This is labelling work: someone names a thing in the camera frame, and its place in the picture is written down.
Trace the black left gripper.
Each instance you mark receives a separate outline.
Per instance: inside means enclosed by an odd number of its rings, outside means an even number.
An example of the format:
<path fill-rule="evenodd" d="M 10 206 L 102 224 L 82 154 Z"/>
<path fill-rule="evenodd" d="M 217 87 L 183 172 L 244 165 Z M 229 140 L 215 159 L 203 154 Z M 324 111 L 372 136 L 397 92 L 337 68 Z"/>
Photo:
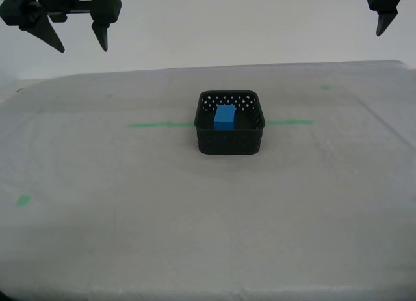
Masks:
<path fill-rule="evenodd" d="M 65 48 L 48 16 L 52 22 L 65 22 L 68 14 L 90 13 L 92 30 L 102 49 L 107 52 L 107 30 L 117 22 L 121 8 L 121 0 L 4 0 L 1 3 L 1 19 L 8 26 L 17 26 L 63 53 Z"/>

